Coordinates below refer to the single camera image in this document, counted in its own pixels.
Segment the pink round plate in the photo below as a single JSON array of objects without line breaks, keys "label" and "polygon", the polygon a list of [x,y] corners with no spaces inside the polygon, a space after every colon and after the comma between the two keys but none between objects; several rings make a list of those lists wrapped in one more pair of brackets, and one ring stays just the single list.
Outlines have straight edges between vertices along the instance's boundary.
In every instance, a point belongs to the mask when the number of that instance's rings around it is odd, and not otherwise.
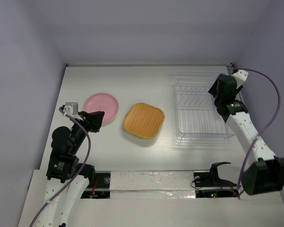
[{"label": "pink round plate", "polygon": [[85,101],[83,110],[87,113],[103,111],[105,114],[102,123],[107,125],[117,116],[119,103],[117,99],[109,93],[96,93]]}]

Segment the square woven orange tray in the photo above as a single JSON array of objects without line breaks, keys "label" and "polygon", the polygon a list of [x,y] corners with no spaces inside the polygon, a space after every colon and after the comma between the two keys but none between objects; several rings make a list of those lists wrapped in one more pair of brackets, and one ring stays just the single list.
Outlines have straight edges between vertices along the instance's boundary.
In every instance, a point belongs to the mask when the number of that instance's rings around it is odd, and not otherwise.
[{"label": "square woven orange tray", "polygon": [[123,120],[126,132],[142,139],[153,139],[159,133],[165,120],[164,112],[146,103],[134,104]]}]

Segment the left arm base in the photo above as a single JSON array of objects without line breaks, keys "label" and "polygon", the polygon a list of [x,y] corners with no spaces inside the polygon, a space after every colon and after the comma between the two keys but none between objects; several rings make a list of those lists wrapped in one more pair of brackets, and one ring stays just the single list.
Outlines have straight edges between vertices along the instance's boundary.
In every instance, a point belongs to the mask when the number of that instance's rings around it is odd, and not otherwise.
[{"label": "left arm base", "polygon": [[95,181],[90,184],[83,194],[82,199],[109,199],[111,172],[96,172]]}]

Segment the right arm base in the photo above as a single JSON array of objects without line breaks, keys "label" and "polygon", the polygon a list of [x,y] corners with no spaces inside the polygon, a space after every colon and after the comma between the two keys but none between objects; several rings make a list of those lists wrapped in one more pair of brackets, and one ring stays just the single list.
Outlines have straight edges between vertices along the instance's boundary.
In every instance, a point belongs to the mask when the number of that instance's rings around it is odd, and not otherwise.
[{"label": "right arm base", "polygon": [[196,198],[237,198],[237,185],[229,180],[221,179],[218,167],[230,162],[213,163],[209,170],[193,173],[191,187],[195,189]]}]

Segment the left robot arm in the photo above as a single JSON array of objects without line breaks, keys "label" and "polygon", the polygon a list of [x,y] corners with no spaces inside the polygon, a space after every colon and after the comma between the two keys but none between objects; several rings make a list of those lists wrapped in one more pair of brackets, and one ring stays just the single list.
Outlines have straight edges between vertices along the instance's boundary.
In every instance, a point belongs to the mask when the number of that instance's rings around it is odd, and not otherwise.
[{"label": "left robot arm", "polygon": [[44,204],[31,221],[32,227],[68,227],[84,190],[96,183],[95,168],[87,164],[89,133],[99,132],[105,113],[73,113],[66,105],[59,111],[74,125],[52,133]]}]

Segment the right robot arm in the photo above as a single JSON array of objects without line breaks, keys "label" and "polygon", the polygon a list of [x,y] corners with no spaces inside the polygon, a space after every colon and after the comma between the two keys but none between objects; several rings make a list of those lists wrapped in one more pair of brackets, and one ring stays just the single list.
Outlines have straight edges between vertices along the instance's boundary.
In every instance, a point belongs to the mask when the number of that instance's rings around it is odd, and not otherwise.
[{"label": "right robot arm", "polygon": [[237,99],[248,78],[248,70],[220,74],[209,89],[217,113],[234,132],[245,151],[237,188],[248,195],[281,191],[284,187],[284,157],[278,157],[264,142],[262,134],[273,119],[257,131],[245,104]]}]

